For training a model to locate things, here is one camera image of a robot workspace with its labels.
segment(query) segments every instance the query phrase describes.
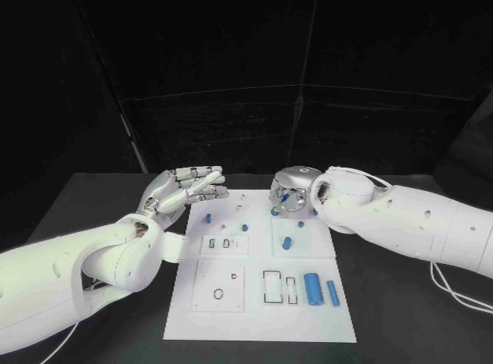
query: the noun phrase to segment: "black table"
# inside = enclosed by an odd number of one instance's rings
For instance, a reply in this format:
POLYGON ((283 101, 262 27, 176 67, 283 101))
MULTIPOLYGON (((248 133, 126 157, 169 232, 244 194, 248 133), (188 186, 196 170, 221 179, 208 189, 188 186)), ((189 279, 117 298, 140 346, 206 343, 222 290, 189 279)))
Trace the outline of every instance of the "black table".
MULTIPOLYGON (((134 212, 154 175, 75 174, 30 242, 110 224, 134 212)), ((382 176, 443 193, 431 176, 382 176)), ((228 176, 231 189, 268 189, 273 176, 228 176)), ((170 230, 185 233, 189 212, 170 230)), ((53 363, 493 363, 493 315, 463 307, 433 283, 428 263, 332 231, 358 344, 163 340, 177 265, 164 262, 150 287, 113 303, 79 327, 53 363)), ((493 280, 441 265, 453 288, 493 304, 493 280)), ((69 330, 0 356, 40 363, 69 330)))

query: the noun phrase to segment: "blue cylinder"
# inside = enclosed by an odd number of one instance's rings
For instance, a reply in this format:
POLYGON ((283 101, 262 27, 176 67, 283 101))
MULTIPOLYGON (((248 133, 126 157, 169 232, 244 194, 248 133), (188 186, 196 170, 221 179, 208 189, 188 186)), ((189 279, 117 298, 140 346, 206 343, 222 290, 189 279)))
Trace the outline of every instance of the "blue cylinder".
POLYGON ((286 250, 288 250, 288 249, 290 249, 290 247, 291 247, 291 238, 290 238, 290 237, 286 237, 286 238, 284 238, 283 248, 284 248, 286 250))
POLYGON ((319 306, 324 303, 323 291, 320 289, 319 274, 309 273, 304 275, 306 295, 309 296, 309 305, 319 306))
POLYGON ((327 289, 330 291, 332 303, 337 307, 342 304, 339 303, 339 296, 337 296, 336 286, 333 284, 333 281, 327 281, 326 283, 327 283, 327 289))

